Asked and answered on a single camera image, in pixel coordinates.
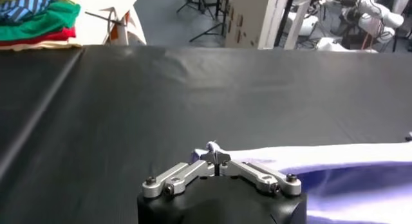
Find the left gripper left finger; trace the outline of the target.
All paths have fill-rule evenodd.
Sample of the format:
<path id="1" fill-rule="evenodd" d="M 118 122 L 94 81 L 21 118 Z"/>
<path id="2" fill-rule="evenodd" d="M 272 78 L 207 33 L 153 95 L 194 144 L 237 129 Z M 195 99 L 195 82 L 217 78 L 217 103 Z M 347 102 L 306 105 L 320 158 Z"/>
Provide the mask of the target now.
<path id="1" fill-rule="evenodd" d="M 186 186 L 201 176 L 214 176 L 215 167 L 219 166 L 219 152 L 209 151 L 199 160 L 189 163 L 178 163 L 158 176 L 150 176 L 142 184 L 142 195 L 145 198 L 157 198 L 162 193 L 176 196 L 186 190 Z"/>

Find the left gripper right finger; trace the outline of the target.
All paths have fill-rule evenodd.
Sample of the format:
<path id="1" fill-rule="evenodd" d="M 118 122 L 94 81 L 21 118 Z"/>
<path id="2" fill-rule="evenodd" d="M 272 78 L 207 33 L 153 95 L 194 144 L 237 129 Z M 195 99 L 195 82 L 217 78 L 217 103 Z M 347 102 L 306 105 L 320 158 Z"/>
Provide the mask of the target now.
<path id="1" fill-rule="evenodd" d="M 275 193 L 281 191 L 286 195 L 301 195 L 302 183 L 294 174 L 283 174 L 261 163 L 224 161 L 220 165 L 220 174 L 240 176 L 254 184 L 258 191 Z"/>

